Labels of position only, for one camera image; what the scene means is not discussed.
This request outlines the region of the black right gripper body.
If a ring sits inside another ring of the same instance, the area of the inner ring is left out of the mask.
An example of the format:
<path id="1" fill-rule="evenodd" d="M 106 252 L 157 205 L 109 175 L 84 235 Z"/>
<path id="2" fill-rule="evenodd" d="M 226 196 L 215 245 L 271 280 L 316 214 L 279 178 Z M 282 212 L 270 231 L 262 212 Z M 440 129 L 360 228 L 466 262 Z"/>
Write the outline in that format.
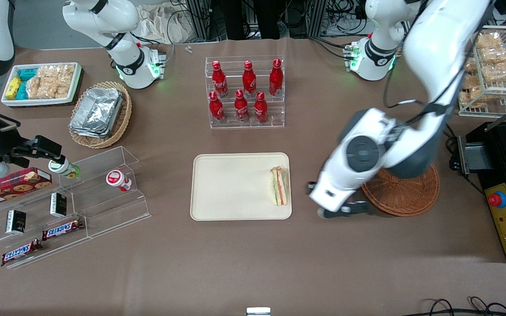
<path id="1" fill-rule="evenodd" d="M 0 120 L 0 129 L 8 127 L 9 124 Z M 7 164 L 27 164 L 26 158 L 17 158 L 11 155 L 13 148 L 22 146 L 28 139 L 20 136 L 17 129 L 0 131 L 0 162 Z"/>

